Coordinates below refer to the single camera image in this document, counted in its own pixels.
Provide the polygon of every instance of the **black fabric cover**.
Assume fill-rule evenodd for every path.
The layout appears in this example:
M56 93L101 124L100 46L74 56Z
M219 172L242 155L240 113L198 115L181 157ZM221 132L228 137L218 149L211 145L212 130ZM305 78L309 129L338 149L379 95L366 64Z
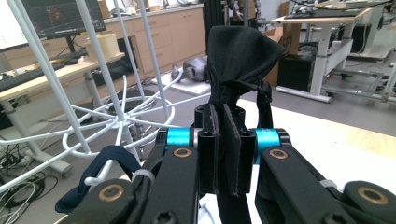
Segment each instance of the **black fabric cover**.
M285 48L258 30L244 26L215 26L208 41L208 78L211 85L209 103L220 108L221 105L236 105L239 97L246 92L256 91L259 109L258 128L273 128L270 103L271 86L262 79L271 71L285 52ZM239 132L231 129L224 120L219 121L222 132L220 142L239 139ZM230 179L239 161L237 143L220 144L219 181L217 194L219 214L222 223L251 223L246 195L236 195Z
M55 211L58 213L71 213L85 198L90 186L85 185L85 178L98 176L100 170L108 160L115 160L119 163L122 170L131 179L132 174L140 169L140 163L134 155L121 146L104 147L91 162L90 166L84 171L79 180L79 185L70 189L56 204Z
M236 105L256 91L285 48L260 31L245 26L215 26L208 41L209 103Z

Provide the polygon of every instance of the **standing desk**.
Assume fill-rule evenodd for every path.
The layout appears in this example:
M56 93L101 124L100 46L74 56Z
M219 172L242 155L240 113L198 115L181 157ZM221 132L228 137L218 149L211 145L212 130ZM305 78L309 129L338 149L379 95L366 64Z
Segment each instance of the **standing desk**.
M352 31L354 23L370 12L370 8L364 9L355 17L337 17L337 18L299 18L299 19L285 19L281 17L271 20L271 23L281 24L295 24L295 23L309 23L321 27L320 40L318 44L318 53L315 59L315 68L312 75L312 83L310 92L297 91L291 88L277 86L277 91L282 91L289 94L302 96L305 98L318 100L329 103L332 99L329 96L320 95L323 77L329 74L335 67L342 69L345 67L347 56L352 48ZM332 55L328 55L328 47L332 28L343 23L345 25L344 35L341 41L341 47Z
M108 59L107 62L114 62L119 60L122 56L124 56L124 54L120 53ZM64 90L72 104L80 102L91 96L95 105L102 105L99 93L90 73L90 70L95 69L98 66L98 62L84 61L81 59L77 64L67 65L64 68L55 71L57 77L64 85ZM81 77L82 74L85 76L85 83L79 82L68 86L68 81ZM56 97L52 94L17 108L13 108L10 101L23 95L43 91L49 87L50 84L48 83L46 76L42 76L7 91L0 92L0 104L21 137L30 137L31 134L28 127L31 124L45 118L46 116L57 113L60 111L61 107L59 103L57 103ZM48 153L41 151L35 141L27 141L27 144L30 150L26 153L33 159L44 162L52 158ZM71 166L64 161L56 161L50 167L60 172L62 175L67 175L71 169Z

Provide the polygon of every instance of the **floor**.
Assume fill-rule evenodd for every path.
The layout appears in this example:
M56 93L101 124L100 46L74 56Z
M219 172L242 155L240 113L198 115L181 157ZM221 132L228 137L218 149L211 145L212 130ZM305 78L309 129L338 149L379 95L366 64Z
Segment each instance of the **floor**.
M396 61L396 52L392 51L387 59L383 63L376 63L373 61L366 61L363 59L348 59L347 68L353 70L370 70L376 72L390 73L389 67L390 62ZM370 83L371 78L367 77L367 80L359 80L359 85ZM147 89L156 91L155 86L147 86ZM173 103L181 100L189 99L191 96L186 93L169 90L165 93L166 98ZM255 101L255 93L247 93L242 96L243 99L249 101ZM193 123L193 109L201 104L207 102L207 98L189 102L184 105L179 105L176 110L176 118L173 124L178 126L190 126ZM374 131L377 133L383 133L391 136L396 136L396 104L382 103L379 101L373 101L365 98L335 94L332 102L329 104L308 100L305 98L281 93L273 90L273 102L272 106L287 109L290 111L310 115L313 117L332 120L346 125L355 126L358 128ZM159 113L156 116L144 119L161 119L163 115ZM40 133L46 133L49 131L61 130L68 127L64 117L60 116L46 123L46 126L41 129ZM103 138L96 140L91 143L92 150L100 150L106 145L114 142L115 132L110 132ZM76 137L72 136L69 139L70 145L77 142ZM46 142L40 142L39 145L43 145L49 154L55 155L63 150L59 139L48 139ZM50 168L43 171L43 175L47 176L45 179L45 190L44 194L48 193L31 203L26 209L24 206L20 211L20 217L16 223L53 223L64 214L58 214L54 211L54 205L67 191L75 187L78 184L79 178L85 168L89 165L91 160L88 159L77 159L75 157L66 157L64 161L69 162L73 165L73 170L68 178L62 178L59 174L52 171ZM10 170L10 174L20 174L23 171L22 168ZM123 175L123 171L118 165L114 165L107 178L116 178ZM20 195L20 198L26 198L30 192L25 192L24 195ZM1 208L1 214L5 215L8 213L6 208Z

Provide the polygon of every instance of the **computer monitor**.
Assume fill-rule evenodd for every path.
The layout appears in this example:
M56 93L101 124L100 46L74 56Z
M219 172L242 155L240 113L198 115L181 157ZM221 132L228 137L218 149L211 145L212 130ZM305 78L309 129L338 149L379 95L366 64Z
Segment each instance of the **computer monitor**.
M85 0L96 32L106 29L97 0ZM76 0L22 0L41 39L81 35L85 30Z
M26 37L7 1L0 1L0 52L27 46Z

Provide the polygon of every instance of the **robotic arm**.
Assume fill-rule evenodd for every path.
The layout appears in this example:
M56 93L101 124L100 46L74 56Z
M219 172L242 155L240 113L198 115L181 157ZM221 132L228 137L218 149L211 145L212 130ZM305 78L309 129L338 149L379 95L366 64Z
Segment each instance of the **robotic arm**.
M234 105L201 105L194 114L192 128L158 132L132 183L96 186L61 223L196 223L200 196L249 192L254 163L260 165L255 204L263 223L395 223L395 195L362 181L339 192L284 130L249 130L245 111ZM221 221L249 222L239 205L236 214L224 214L227 205L219 203Z

